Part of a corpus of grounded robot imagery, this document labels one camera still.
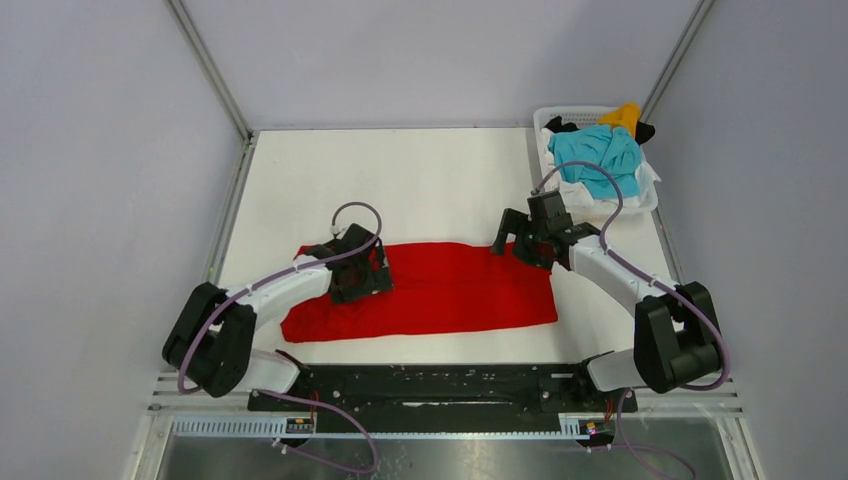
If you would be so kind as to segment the red t shirt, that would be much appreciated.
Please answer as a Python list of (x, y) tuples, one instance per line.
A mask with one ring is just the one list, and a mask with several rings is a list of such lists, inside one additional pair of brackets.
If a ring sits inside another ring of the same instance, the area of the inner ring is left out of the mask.
[(456, 242), (385, 249), (393, 288), (349, 304), (328, 295), (295, 306), (280, 322), (289, 343), (521, 328), (558, 319), (551, 273), (509, 252)]

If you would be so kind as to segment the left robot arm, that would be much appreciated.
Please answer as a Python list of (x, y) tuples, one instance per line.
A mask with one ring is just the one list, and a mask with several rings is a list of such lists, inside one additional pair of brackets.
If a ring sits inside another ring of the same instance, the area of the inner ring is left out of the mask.
[(309, 401), (310, 385), (285, 355), (258, 349), (255, 333), (292, 308), (333, 293), (350, 303), (389, 288), (378, 233), (358, 224), (325, 244), (307, 247), (292, 263), (256, 282), (225, 289), (211, 282), (190, 293), (163, 348), (182, 394), (213, 398), (233, 391), (272, 390), (288, 411)]

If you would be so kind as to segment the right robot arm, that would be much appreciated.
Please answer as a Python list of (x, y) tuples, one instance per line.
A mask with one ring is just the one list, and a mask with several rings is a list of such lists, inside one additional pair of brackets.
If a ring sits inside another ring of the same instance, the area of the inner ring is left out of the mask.
[(729, 377), (729, 354), (706, 287), (671, 285), (616, 252), (604, 228), (576, 223), (556, 192), (528, 198), (528, 212), (507, 208), (491, 246), (523, 263), (560, 265), (590, 280), (634, 320), (630, 349), (586, 359), (573, 386), (575, 402), (597, 412), (624, 388), (667, 393), (714, 389)]

